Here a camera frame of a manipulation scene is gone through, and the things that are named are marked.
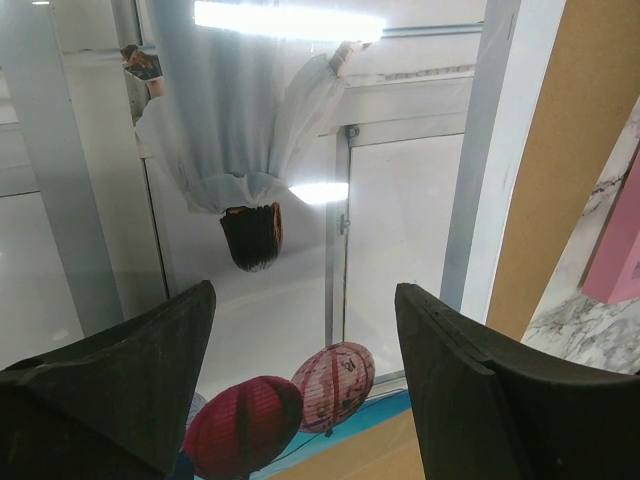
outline tube light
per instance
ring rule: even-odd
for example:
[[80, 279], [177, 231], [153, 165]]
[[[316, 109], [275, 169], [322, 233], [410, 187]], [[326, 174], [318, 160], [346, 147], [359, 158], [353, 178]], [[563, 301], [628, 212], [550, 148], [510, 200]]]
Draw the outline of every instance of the tube light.
[[324, 205], [329, 202], [346, 200], [349, 196], [348, 183], [310, 183], [291, 187], [291, 193], [307, 205]]
[[380, 39], [383, 19], [303, 7], [195, 2], [196, 25], [279, 38], [371, 43]]

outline red lantern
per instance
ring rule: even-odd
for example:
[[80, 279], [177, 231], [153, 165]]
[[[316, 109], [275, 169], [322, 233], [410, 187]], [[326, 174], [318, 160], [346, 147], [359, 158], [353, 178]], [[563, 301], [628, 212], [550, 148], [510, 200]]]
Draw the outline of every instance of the red lantern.
[[374, 377], [373, 357], [357, 343], [337, 343], [315, 354], [291, 380], [304, 401], [300, 431], [330, 436], [362, 406]]
[[193, 420], [183, 449], [202, 478], [248, 479], [287, 447], [301, 419], [302, 397], [291, 382], [257, 377], [211, 400]]

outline marble surface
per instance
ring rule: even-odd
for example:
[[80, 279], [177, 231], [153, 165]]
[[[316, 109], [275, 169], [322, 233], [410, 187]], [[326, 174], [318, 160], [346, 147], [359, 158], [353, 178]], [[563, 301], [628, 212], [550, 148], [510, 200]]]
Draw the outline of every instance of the marble surface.
[[640, 370], [640, 299], [604, 305], [582, 294], [587, 266], [640, 142], [640, 100], [525, 332], [530, 347], [620, 373]]

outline pink lantern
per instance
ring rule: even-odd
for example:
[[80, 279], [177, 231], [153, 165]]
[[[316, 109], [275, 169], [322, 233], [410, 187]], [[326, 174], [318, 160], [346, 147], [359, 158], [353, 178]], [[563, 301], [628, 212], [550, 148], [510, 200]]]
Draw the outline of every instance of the pink lantern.
[[304, 402], [300, 431], [330, 436], [362, 406], [374, 377], [373, 357], [357, 343], [331, 345], [304, 362], [291, 379]]

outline dark hair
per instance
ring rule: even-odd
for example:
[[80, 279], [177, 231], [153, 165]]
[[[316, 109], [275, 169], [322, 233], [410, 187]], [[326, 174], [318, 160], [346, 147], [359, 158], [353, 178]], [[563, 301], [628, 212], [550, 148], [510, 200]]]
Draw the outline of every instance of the dark hair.
[[227, 211], [220, 219], [234, 263], [246, 272], [271, 266], [282, 247], [280, 204]]

